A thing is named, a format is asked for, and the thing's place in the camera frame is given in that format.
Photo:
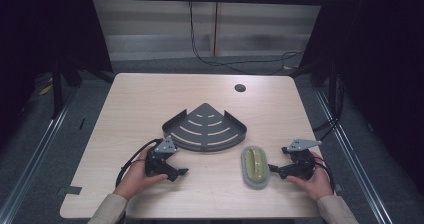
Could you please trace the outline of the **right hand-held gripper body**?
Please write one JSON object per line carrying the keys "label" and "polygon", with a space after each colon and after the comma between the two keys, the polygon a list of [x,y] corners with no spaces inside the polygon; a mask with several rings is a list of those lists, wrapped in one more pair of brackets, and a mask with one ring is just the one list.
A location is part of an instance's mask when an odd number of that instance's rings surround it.
{"label": "right hand-held gripper body", "polygon": [[321,144],[322,142],[317,140],[294,139],[290,145],[283,147],[283,153],[290,156],[294,166],[287,172],[289,176],[310,179],[315,167],[314,156],[310,148]]}

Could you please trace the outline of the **person's left hand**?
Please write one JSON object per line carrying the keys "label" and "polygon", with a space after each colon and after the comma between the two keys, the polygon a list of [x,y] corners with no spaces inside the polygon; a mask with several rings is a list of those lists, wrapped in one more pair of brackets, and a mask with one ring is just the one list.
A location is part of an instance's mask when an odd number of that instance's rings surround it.
{"label": "person's left hand", "polygon": [[131,200],[137,194],[143,192],[148,187],[160,183],[168,178],[166,174],[147,176],[145,174],[145,160],[151,146],[146,147],[130,165],[119,185],[113,191],[126,200]]}

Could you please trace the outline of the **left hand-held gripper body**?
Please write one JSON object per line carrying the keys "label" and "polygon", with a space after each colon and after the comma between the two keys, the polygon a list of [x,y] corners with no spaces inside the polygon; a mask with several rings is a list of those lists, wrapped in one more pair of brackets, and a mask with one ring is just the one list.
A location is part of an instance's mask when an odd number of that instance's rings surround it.
{"label": "left hand-held gripper body", "polygon": [[170,136],[161,139],[158,144],[155,144],[149,149],[145,161],[145,171],[147,175],[150,174],[172,174],[171,171],[175,168],[167,163],[177,148],[175,147]]}

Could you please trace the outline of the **black metal stand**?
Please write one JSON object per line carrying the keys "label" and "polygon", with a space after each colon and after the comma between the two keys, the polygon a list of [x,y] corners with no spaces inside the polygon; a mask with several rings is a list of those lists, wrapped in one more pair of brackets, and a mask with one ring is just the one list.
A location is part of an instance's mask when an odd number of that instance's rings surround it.
{"label": "black metal stand", "polygon": [[60,65],[57,60],[52,64],[52,87],[54,97],[54,108],[52,118],[55,119],[59,116],[63,108],[63,96],[62,96],[62,85],[61,85],[61,71]]}

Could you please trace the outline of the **person's right hand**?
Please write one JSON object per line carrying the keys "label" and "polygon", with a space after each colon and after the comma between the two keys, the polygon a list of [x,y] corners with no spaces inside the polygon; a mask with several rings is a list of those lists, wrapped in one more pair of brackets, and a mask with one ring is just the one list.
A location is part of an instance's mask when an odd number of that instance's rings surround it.
{"label": "person's right hand", "polygon": [[299,177],[288,176],[287,180],[303,189],[312,200],[317,202],[322,197],[333,195],[334,191],[331,187],[329,176],[323,168],[322,158],[315,152],[312,155],[317,162],[312,177],[304,180]]}

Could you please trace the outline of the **black curtain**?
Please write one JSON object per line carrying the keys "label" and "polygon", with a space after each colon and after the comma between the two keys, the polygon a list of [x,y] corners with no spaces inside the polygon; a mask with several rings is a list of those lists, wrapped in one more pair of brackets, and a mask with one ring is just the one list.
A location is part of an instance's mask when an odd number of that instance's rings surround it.
{"label": "black curtain", "polygon": [[424,196],[424,0],[325,0],[300,66],[331,65]]}
{"label": "black curtain", "polygon": [[112,70],[93,0],[0,0],[0,148],[16,132],[36,76],[70,84]]}

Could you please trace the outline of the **metal floor rail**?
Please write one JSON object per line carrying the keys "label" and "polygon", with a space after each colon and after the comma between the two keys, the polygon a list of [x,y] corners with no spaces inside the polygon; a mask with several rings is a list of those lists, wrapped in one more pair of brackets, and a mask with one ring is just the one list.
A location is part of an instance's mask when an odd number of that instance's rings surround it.
{"label": "metal floor rail", "polygon": [[33,179],[41,166],[42,161],[47,155],[52,142],[57,135],[57,132],[59,131],[64,119],[67,116],[69,106],[75,99],[75,96],[78,92],[79,90],[74,88],[70,92],[69,97],[63,104],[61,110],[53,119],[50,120],[46,131],[44,132],[37,148],[35,149],[35,152],[29,160],[29,163],[26,165],[23,173],[20,175],[18,182],[6,199],[5,204],[0,209],[0,224],[12,224],[33,182]]}
{"label": "metal floor rail", "polygon": [[326,116],[327,121],[331,124],[331,130],[336,137],[336,140],[347,159],[347,162],[352,169],[352,172],[369,204],[373,215],[375,216],[378,224],[394,224],[390,217],[388,210],[385,207],[380,195],[378,194],[375,186],[372,184],[367,172],[365,171],[362,163],[360,162],[352,144],[347,137],[342,125],[336,120],[332,111],[330,110],[329,100],[325,93],[321,90],[315,92],[320,106]]}

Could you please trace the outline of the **green sponge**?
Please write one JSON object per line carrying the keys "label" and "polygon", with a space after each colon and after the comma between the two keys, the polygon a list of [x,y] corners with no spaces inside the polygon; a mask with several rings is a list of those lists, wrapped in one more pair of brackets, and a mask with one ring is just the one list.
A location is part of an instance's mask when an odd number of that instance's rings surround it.
{"label": "green sponge", "polygon": [[264,150],[258,146],[248,146],[241,153],[243,181],[249,187],[264,189],[270,179],[267,157]]}

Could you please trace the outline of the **dark grey metal corner shelf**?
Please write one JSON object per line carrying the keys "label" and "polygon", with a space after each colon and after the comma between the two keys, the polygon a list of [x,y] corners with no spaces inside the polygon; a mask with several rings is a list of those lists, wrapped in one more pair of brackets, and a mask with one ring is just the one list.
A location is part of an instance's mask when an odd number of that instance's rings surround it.
{"label": "dark grey metal corner shelf", "polygon": [[219,152],[241,143],[247,127],[225,111],[218,112],[203,103],[190,113],[187,110],[175,115],[162,125],[164,136],[174,144],[193,152]]}

